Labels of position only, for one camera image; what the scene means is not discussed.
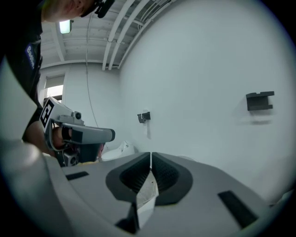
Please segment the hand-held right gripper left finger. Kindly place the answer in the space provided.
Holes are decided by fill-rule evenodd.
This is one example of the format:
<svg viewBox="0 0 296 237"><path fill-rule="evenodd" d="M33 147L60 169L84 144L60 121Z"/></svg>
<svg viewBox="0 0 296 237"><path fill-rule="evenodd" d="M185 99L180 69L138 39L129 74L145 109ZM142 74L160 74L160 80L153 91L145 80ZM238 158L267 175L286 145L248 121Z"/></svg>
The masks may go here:
<svg viewBox="0 0 296 237"><path fill-rule="evenodd" d="M150 153L136 153L110 161L114 167L105 182L120 201L135 202L150 172Z"/></svg>

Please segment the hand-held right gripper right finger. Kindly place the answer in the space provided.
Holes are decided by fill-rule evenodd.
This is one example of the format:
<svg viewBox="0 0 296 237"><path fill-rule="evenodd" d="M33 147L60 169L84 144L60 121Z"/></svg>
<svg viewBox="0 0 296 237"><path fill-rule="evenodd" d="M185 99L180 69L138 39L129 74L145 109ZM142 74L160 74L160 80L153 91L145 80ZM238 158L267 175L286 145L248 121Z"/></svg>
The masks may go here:
<svg viewBox="0 0 296 237"><path fill-rule="evenodd" d="M156 206L177 204L190 191L193 177L182 161L183 158L178 156L152 153L152 174L159 194L155 201Z"/></svg>

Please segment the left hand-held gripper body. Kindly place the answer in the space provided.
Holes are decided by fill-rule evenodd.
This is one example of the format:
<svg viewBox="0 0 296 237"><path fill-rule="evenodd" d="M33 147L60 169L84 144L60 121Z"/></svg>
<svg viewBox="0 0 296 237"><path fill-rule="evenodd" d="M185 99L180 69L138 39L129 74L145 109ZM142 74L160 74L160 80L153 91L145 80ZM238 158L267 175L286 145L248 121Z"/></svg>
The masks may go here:
<svg viewBox="0 0 296 237"><path fill-rule="evenodd" d="M75 166L79 163L97 160L100 145L108 142L108 129L86 126L80 112L72 111L53 97L49 97L39 118L42 123L48 148L54 151L61 167ZM56 147L53 142L55 126L64 128L64 145Z"/></svg>

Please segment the person's left hand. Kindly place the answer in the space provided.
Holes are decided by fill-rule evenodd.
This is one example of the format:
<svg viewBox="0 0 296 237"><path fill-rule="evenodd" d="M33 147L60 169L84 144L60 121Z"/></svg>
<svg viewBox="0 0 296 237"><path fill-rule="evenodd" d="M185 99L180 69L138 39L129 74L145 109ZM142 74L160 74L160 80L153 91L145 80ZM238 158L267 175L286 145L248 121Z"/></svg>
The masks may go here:
<svg viewBox="0 0 296 237"><path fill-rule="evenodd" d="M56 127L52 130L52 141L55 148L62 148L65 144L63 135L66 135L66 138L71 138L72 130L65 127Z"/></svg>

